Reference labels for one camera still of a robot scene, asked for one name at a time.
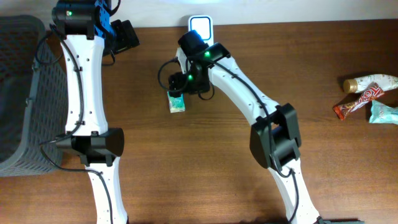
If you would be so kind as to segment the small teal tissue pack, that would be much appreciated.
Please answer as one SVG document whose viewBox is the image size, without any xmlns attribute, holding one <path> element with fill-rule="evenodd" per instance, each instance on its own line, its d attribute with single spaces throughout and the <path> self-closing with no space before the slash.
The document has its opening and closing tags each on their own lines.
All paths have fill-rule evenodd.
<svg viewBox="0 0 398 224">
<path fill-rule="evenodd" d="M 179 113 L 185 111 L 185 102 L 183 94 L 174 97 L 171 92 L 167 93 L 169 99 L 169 110 L 171 113 Z"/>
</svg>

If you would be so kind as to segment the red snack packet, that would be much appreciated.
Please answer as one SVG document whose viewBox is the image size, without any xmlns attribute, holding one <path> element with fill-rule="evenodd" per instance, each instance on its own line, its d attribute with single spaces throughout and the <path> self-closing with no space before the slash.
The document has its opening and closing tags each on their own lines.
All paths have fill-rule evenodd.
<svg viewBox="0 0 398 224">
<path fill-rule="evenodd" d="M 377 83 L 372 82 L 362 92 L 361 96 L 357 100 L 350 103 L 334 106 L 333 111 L 336 113 L 337 117 L 340 120 L 344 120 L 352 112 L 362 108 L 370 101 L 375 100 L 384 94 L 384 90 Z"/>
</svg>

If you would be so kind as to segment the teal snack packet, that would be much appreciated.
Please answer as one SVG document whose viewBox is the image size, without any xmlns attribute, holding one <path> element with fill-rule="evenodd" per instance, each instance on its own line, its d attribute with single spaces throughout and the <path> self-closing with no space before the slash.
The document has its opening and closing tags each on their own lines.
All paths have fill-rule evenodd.
<svg viewBox="0 0 398 224">
<path fill-rule="evenodd" d="M 397 108 L 384 105 L 376 100 L 372 101 L 369 123 L 398 124 Z"/>
</svg>

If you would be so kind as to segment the white tube with gold cap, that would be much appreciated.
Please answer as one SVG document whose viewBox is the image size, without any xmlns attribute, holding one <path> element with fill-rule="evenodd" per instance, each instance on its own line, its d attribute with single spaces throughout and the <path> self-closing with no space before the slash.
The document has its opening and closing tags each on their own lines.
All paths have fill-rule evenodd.
<svg viewBox="0 0 398 224">
<path fill-rule="evenodd" d="M 372 74 L 345 80 L 343 90 L 345 93 L 362 93 L 372 83 L 377 83 L 384 91 L 397 89 L 397 77 L 386 74 Z"/>
</svg>

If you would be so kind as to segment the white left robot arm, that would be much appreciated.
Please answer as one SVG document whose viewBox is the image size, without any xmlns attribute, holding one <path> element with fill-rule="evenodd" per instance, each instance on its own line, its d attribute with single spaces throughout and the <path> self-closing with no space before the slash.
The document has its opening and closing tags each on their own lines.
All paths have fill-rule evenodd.
<svg viewBox="0 0 398 224">
<path fill-rule="evenodd" d="M 124 132 L 110 128 L 103 106 L 101 69 L 111 57 L 140 42 L 130 21 L 111 21 L 111 1 L 58 1 L 52 30 L 60 39 L 67 69 L 68 116 L 58 149 L 79 157 L 89 175 L 97 223 L 128 223 L 119 182 Z"/>
</svg>

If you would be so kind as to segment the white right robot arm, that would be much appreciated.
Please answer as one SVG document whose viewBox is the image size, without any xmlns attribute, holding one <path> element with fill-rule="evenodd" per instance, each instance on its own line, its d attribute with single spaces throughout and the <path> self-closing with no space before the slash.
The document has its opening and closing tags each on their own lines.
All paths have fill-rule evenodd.
<svg viewBox="0 0 398 224">
<path fill-rule="evenodd" d="M 169 76 L 171 96 L 202 95 L 219 88 L 242 112 L 250 127 L 250 151 L 257 163 L 273 176 L 285 206 L 288 223 L 318 223 L 301 170 L 302 140 L 297 112 L 266 96 L 242 72 L 220 43 L 208 45 L 191 30 L 178 40 L 173 63 L 181 71 Z"/>
</svg>

